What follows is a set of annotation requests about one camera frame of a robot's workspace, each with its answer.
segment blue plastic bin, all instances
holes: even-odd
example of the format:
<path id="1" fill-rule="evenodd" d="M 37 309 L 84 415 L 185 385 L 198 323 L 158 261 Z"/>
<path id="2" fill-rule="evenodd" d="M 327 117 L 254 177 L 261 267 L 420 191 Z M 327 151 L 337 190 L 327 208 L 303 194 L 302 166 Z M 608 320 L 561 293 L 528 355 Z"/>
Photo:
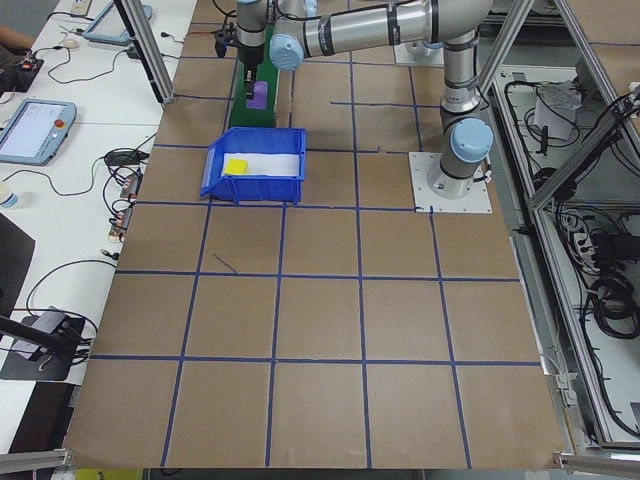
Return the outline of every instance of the blue plastic bin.
<path id="1" fill-rule="evenodd" d="M 302 199 L 306 139 L 306 130 L 301 128 L 230 128 L 209 147 L 200 196 L 212 195 L 236 203 L 273 200 L 297 204 Z M 300 168 L 295 177 L 222 175 L 225 153 L 296 154 Z"/>

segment white table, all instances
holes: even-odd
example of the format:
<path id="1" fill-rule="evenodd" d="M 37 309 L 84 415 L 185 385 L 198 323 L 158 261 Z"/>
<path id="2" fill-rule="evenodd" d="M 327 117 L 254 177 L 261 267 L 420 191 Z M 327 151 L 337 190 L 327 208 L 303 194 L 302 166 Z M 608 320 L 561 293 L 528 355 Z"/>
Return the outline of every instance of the white table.
<path id="1" fill-rule="evenodd" d="M 97 15 L 108 0 L 93 0 L 89 16 Z M 61 0 L 56 11 L 69 11 L 72 0 Z M 151 26 L 161 52 L 179 56 L 182 44 L 163 38 L 167 32 L 182 39 L 195 7 L 195 0 L 145 0 L 154 8 Z M 38 37 L 34 49 L 57 45 L 63 38 L 60 25 L 66 28 L 87 25 L 88 22 L 66 16 L 53 16 Z M 56 70 L 57 78 L 89 77 L 108 70 L 113 56 L 123 47 L 90 43 L 74 36 L 80 47 L 72 51 L 72 60 Z M 0 122 L 8 120 L 23 98 L 70 101 L 78 107 L 78 118 L 69 137 L 54 159 L 44 167 L 27 167 L 48 174 L 62 192 L 76 192 L 91 182 L 94 160 L 114 148 L 135 148 L 153 135 L 160 123 L 162 108 L 156 102 L 142 65 L 121 55 L 113 73 L 89 82 L 60 85 L 47 76 L 47 71 L 66 59 L 64 50 L 43 51 L 43 70 L 36 77 L 29 92 L 15 94 L 13 99 L 0 105 Z M 177 60 L 166 58 L 165 64 L 173 77 Z M 0 101 L 10 98 L 5 94 Z M 142 150 L 150 151 L 152 141 Z M 0 164 L 0 178 L 23 167 Z M 83 259 L 109 259 L 100 249 L 119 251 L 121 245 L 108 239 L 111 216 L 102 198 L 102 188 L 109 177 L 106 166 L 96 167 L 94 188 L 87 194 L 59 197 L 49 187 L 46 178 L 21 173 L 8 184 L 20 196 L 14 209 L 2 213 L 36 240 L 31 267 L 27 274 L 16 307 L 25 306 L 26 296 L 47 272 L 67 262 Z M 111 182 L 107 197 L 118 197 L 120 187 Z M 99 325 L 114 270 L 102 264 L 79 264 L 56 272 L 45 281 L 33 297 L 32 306 L 47 308 L 55 305 L 86 315 Z M 14 312 L 12 318 L 20 320 L 25 312 Z M 92 327 L 85 326 L 84 336 L 93 336 Z M 8 348 L 11 339 L 5 337 L 0 347 Z M 0 352 L 0 365 L 6 357 Z M 81 384 L 85 365 L 73 367 L 67 382 Z M 0 380 L 0 454 L 7 453 L 15 436 L 35 382 Z"/>
<path id="2" fill-rule="evenodd" d="M 98 15 L 108 0 L 93 0 L 89 16 Z M 163 38 L 161 32 L 181 40 L 186 34 L 191 20 L 195 0 L 144 0 L 153 7 L 151 27 L 160 51 L 166 55 L 179 56 L 182 44 L 170 37 Z M 71 0 L 61 0 L 56 11 L 69 11 Z M 63 15 L 54 15 L 47 22 L 34 44 L 34 51 L 60 45 L 65 38 L 64 29 L 86 28 L 89 22 Z M 57 68 L 52 75 L 58 80 L 68 81 L 89 78 L 108 71 L 114 56 L 127 47 L 89 42 L 79 35 L 69 35 L 80 44 L 71 50 L 71 62 Z M 74 82 L 66 85 L 55 83 L 47 72 L 67 60 L 67 50 L 43 50 L 37 54 L 44 60 L 43 69 L 36 77 L 27 93 L 18 93 L 13 103 L 23 98 L 41 98 L 73 102 L 78 107 L 78 122 L 128 125 L 157 125 L 162 116 L 162 107 L 155 100 L 146 74 L 139 60 L 132 60 L 126 54 L 118 56 L 115 70 L 103 77 L 88 82 Z M 178 61 L 165 57 L 165 65 L 173 78 Z M 0 109 L 0 120 L 5 120 L 5 108 Z"/>

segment person's arm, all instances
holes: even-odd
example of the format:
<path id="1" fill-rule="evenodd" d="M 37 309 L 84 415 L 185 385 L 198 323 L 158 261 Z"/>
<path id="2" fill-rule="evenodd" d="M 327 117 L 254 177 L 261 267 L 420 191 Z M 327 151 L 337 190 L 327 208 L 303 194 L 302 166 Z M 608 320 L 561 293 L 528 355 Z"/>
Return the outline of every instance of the person's arm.
<path id="1" fill-rule="evenodd" d="M 16 32 L 5 25 L 0 25 L 0 45 L 13 50 L 30 50 L 33 42 L 35 42 L 34 38 Z"/>

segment electric socket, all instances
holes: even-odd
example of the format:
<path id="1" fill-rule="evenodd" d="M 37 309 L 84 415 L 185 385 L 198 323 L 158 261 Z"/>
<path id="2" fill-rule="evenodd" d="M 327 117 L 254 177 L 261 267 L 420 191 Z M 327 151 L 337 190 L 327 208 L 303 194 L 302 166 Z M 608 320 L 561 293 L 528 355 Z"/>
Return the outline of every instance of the electric socket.
<path id="1" fill-rule="evenodd" d="M 69 15 L 72 17 L 86 17 L 91 8 L 92 0 L 73 0 Z"/>

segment grid of blue lines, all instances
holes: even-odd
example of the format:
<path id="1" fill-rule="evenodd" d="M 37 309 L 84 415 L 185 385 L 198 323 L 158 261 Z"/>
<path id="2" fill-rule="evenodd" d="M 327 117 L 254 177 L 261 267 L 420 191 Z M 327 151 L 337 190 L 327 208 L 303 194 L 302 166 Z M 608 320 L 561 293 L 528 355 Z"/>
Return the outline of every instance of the grid of blue lines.
<path id="1" fill-rule="evenodd" d="M 203 23 L 203 22 L 194 22 L 192 25 L 215 25 L 213 23 Z M 211 58 L 213 57 L 182 57 L 182 58 Z M 226 61 L 234 61 L 236 64 L 236 69 L 234 69 L 234 74 L 231 79 L 231 86 L 229 89 L 228 97 L 198 97 L 194 95 L 183 95 L 184 97 L 202 99 L 202 100 L 225 100 L 227 102 L 225 118 L 228 118 L 231 104 L 232 104 L 232 92 L 233 86 L 236 81 L 236 72 L 238 70 L 238 62 L 237 59 L 228 59 Z M 251 204 L 247 203 L 244 205 L 229 205 L 228 203 L 218 202 L 214 199 L 209 199 L 208 202 L 162 202 L 162 201 L 140 201 L 139 204 L 149 204 L 149 205 L 185 205 L 192 206 L 198 208 L 206 208 L 207 214 L 204 222 L 204 228 L 202 232 L 202 239 L 200 245 L 200 252 L 197 262 L 197 267 L 195 271 L 157 271 L 157 270 L 118 270 L 118 275 L 136 275 L 136 274 L 145 274 L 145 275 L 187 275 L 193 276 L 193 287 L 191 291 L 191 299 L 189 303 L 188 316 L 186 325 L 183 333 L 182 347 L 180 350 L 180 355 L 154 355 L 154 356 L 139 356 L 139 355 L 93 355 L 93 359 L 99 360 L 156 360 L 156 361 L 175 361 L 178 362 L 178 370 L 175 380 L 175 386 L 173 389 L 173 398 L 171 404 L 171 411 L 169 415 L 169 420 L 166 429 L 165 443 L 162 454 L 161 466 L 165 466 L 167 462 L 167 457 L 169 454 L 169 449 L 171 445 L 171 435 L 173 428 L 173 421 L 175 417 L 177 402 L 178 402 L 178 394 L 180 390 L 180 382 L 182 378 L 182 370 L 185 362 L 244 362 L 244 363 L 268 363 L 270 364 L 270 378 L 269 378 L 269 398 L 268 398 L 268 418 L 267 418 L 267 431 L 266 431 L 266 450 L 265 450 L 265 459 L 264 464 L 266 467 L 270 466 L 271 463 L 271 432 L 272 432 L 272 424 L 273 424 L 273 408 L 274 408 L 274 388 L 275 388 L 275 376 L 276 376 L 276 365 L 278 363 L 298 363 L 298 364 L 311 364 L 311 363 L 321 363 L 321 364 L 352 364 L 352 365 L 361 365 L 362 367 L 362 387 L 363 387 L 363 398 L 364 398 L 364 429 L 365 429 L 365 445 L 366 445 L 366 458 L 367 458 L 367 468 L 373 468 L 374 465 L 372 463 L 372 454 L 371 454 L 371 435 L 369 431 L 369 402 L 368 402 L 368 388 L 367 388 L 367 366 L 368 365 L 441 365 L 441 366 L 449 366 L 451 368 L 451 372 L 453 375 L 453 383 L 456 395 L 457 402 L 457 412 L 459 416 L 459 423 L 464 447 L 464 453 L 466 458 L 467 468 L 471 468 L 472 465 L 472 456 L 469 449 L 469 442 L 467 438 L 467 432 L 464 421 L 464 413 L 462 408 L 462 399 L 460 394 L 460 386 L 458 382 L 457 368 L 460 366 L 531 366 L 531 367 L 539 367 L 540 362 L 515 362 L 515 361 L 460 361 L 456 360 L 454 356 L 453 343 L 451 337 L 451 328 L 449 325 L 449 317 L 448 317 L 448 309 L 447 309 L 447 299 L 445 296 L 445 283 L 447 282 L 519 282 L 518 278 L 462 278 L 462 277 L 444 277 L 442 274 L 442 268 L 440 264 L 440 254 L 438 248 L 438 235 L 436 231 L 436 223 L 434 221 L 434 213 L 430 212 L 425 215 L 425 221 L 429 222 L 431 227 L 432 235 L 433 235 L 433 245 L 435 252 L 435 264 L 437 275 L 435 277 L 386 277 L 386 276 L 365 276 L 363 274 L 362 269 L 362 241 L 361 241 L 361 225 L 360 225 L 360 212 L 361 211 L 398 211 L 398 212 L 406 212 L 413 211 L 413 209 L 409 208 L 375 208 L 375 207 L 360 207 L 360 197 L 359 197 L 359 182 L 358 182 L 358 155 L 363 153 L 377 153 L 377 152 L 369 152 L 357 149 L 357 132 L 356 132 L 356 118 L 355 118 L 355 107 L 356 102 L 354 101 L 354 64 L 358 62 L 353 61 L 353 56 L 349 53 L 349 61 L 348 62 L 323 62 L 323 63 L 347 63 L 350 68 L 350 87 L 351 87 L 351 101 L 350 102 L 336 102 L 336 104 L 341 104 L 345 106 L 350 106 L 351 108 L 351 120 L 353 127 L 353 150 L 318 150 L 318 151 L 329 151 L 329 152 L 348 152 L 353 154 L 353 164 L 355 170 L 355 206 L 321 206 L 321 205 L 298 205 L 293 207 L 291 205 L 283 204 L 283 205 L 259 205 L 259 204 Z M 422 145 L 420 138 L 420 128 L 419 128 L 419 120 L 418 120 L 418 109 L 420 108 L 438 108 L 434 105 L 417 105 L 416 104 L 416 92 L 415 85 L 413 80 L 413 74 L 411 69 L 409 69 L 410 81 L 411 81 L 411 90 L 412 96 L 414 100 L 413 105 L 401 105 L 401 104 L 393 104 L 392 106 L 397 107 L 406 107 L 413 108 L 415 112 L 415 120 L 416 120 L 416 130 L 418 135 L 418 145 Z M 293 76 L 292 81 L 292 94 L 295 88 L 295 74 Z M 390 104 L 362 104 L 362 105 L 390 105 Z M 291 114 L 289 117 L 289 125 L 291 125 Z M 207 148 L 205 145 L 173 145 L 173 144 L 156 144 L 155 147 L 171 147 L 171 148 Z M 280 228 L 280 243 L 279 243 L 279 255 L 278 255 L 278 270 L 275 274 L 252 274 L 252 273 L 214 273 L 214 272 L 202 272 L 202 261 L 204 256 L 205 243 L 207 239 L 209 224 L 211 213 L 216 208 L 276 208 L 281 209 L 282 217 L 281 217 L 281 228 Z M 287 222 L 287 211 L 289 208 L 301 208 L 301 209 L 331 209 L 331 210 L 353 210 L 356 215 L 356 235 L 357 235 L 357 256 L 358 256 L 358 274 L 357 275 L 300 275 L 300 274 L 284 274 L 282 272 L 283 265 L 283 257 L 284 257 L 284 246 L 285 246 L 285 230 L 286 230 L 286 222 Z M 234 276 L 234 277 L 267 277 L 267 278 L 275 278 L 277 280 L 276 287 L 276 299 L 275 299 L 275 312 L 274 312 L 274 323 L 273 323 L 273 337 L 272 337 L 272 346 L 271 346 L 271 356 L 270 357 L 255 357 L 255 358 L 245 358 L 245 357 L 214 357 L 214 356 L 190 356 L 186 354 L 187 348 L 187 340 L 189 335 L 189 328 L 192 319 L 192 313 L 194 309 L 194 303 L 196 298 L 196 293 L 198 290 L 199 279 L 202 276 Z M 360 307 L 360 344 L 362 357 L 360 359 L 309 359 L 309 358 L 280 358 L 277 355 L 277 341 L 278 341 L 278 320 L 279 320 L 279 309 L 280 309 L 280 292 L 281 292 L 281 283 L 283 278 L 322 278 L 322 279 L 351 279 L 357 280 L 359 285 L 359 307 Z M 445 323 L 445 331 L 448 343 L 449 350 L 449 359 L 448 360 L 371 360 L 367 358 L 366 352 L 366 341 L 365 341 L 365 316 L 364 316 L 364 298 L 363 298 L 363 282 L 370 280 L 410 280 L 410 281 L 419 281 L 419 282 L 437 282 L 440 290 L 440 297 L 442 303 L 442 312 Z"/>

